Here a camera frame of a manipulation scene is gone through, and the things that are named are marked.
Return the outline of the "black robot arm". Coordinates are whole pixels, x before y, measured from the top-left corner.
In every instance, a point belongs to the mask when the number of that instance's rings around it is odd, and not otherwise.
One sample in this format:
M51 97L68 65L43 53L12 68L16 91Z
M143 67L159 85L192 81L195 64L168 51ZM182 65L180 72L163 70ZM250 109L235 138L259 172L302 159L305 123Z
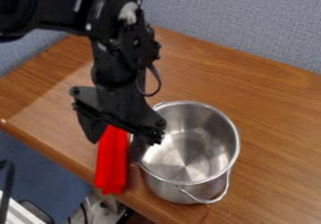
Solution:
M89 142L102 140L107 127L118 127L143 145L159 144L167 121L146 101L146 74L159 74L160 43L142 0L0 0L0 41L15 41L35 29L89 40L93 86L69 89Z

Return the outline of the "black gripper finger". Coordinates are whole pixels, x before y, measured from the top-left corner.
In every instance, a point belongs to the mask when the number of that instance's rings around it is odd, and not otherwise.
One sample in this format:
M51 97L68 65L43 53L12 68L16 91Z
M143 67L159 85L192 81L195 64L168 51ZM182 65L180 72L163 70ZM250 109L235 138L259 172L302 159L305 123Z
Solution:
M148 139L143 136L132 135L130 141L130 161L138 162L151 146Z
M106 114L103 112L76 111L79 125L91 143L97 143L107 128Z

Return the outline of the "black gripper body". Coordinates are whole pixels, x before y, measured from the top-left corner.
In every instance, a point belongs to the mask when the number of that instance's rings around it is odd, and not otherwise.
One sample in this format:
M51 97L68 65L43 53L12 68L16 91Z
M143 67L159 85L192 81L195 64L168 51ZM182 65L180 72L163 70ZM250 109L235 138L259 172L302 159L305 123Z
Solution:
M148 105L134 83L116 88L73 86L69 95L75 112L103 112L108 126L146 137L150 144L162 142L167 121Z

